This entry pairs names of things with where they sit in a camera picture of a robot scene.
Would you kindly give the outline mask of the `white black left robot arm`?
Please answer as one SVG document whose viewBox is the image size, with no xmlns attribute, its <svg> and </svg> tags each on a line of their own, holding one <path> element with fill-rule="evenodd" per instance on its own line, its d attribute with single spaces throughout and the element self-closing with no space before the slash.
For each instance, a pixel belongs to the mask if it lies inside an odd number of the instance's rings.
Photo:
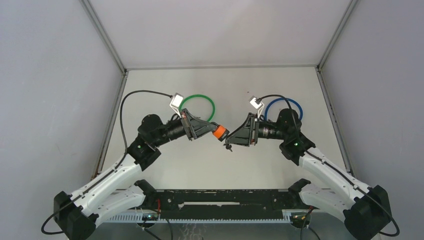
<svg viewBox="0 0 424 240">
<path fill-rule="evenodd" d="M 159 146 L 180 137 L 189 140 L 207 133 L 223 141 L 228 131 L 221 125 L 192 116 L 183 109 L 178 119 L 163 123 L 156 114 L 143 118 L 138 135 L 125 154 L 105 172 L 68 194 L 59 192 L 53 200 L 53 218 L 70 240 L 86 240 L 112 216 L 129 208 L 153 207 L 157 196 L 150 185 L 139 185 L 139 177 L 160 155 Z"/>
</svg>

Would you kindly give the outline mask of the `orange black padlock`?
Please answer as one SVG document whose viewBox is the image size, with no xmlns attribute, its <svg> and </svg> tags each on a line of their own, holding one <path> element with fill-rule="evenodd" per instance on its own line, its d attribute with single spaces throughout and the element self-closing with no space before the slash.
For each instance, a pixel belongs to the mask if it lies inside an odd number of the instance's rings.
<svg viewBox="0 0 424 240">
<path fill-rule="evenodd" d="M 226 137 L 230 134 L 230 131 L 222 125 L 218 125 L 217 128 L 212 132 L 213 136 L 216 137 L 220 142 L 223 142 Z"/>
</svg>

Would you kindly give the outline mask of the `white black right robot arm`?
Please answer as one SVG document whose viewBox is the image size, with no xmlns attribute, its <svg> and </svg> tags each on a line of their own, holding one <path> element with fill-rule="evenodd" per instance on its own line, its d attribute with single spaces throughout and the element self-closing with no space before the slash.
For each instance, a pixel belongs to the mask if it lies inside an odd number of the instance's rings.
<svg viewBox="0 0 424 240">
<path fill-rule="evenodd" d="M 313 206 L 342 221 L 357 240 L 371 240 L 391 222 L 387 191 L 371 187 L 330 161 L 316 145 L 301 133 L 302 123 L 295 110 L 284 108 L 275 122 L 260 121 L 249 113 L 245 122 L 225 139 L 225 146 L 249 147 L 259 139 L 281 140 L 282 155 L 325 183 L 323 190 L 308 180 L 298 181 L 298 189 L 289 194 L 295 208 Z"/>
</svg>

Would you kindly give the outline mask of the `green cable lock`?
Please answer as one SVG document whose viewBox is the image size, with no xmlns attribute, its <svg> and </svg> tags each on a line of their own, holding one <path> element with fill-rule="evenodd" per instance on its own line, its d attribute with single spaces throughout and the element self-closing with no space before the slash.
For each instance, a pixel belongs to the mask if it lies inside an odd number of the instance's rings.
<svg viewBox="0 0 424 240">
<path fill-rule="evenodd" d="M 179 110 L 187 109 L 193 116 L 211 122 L 215 112 L 216 106 L 214 101 L 203 94 L 193 94 L 186 97 L 179 107 Z"/>
</svg>

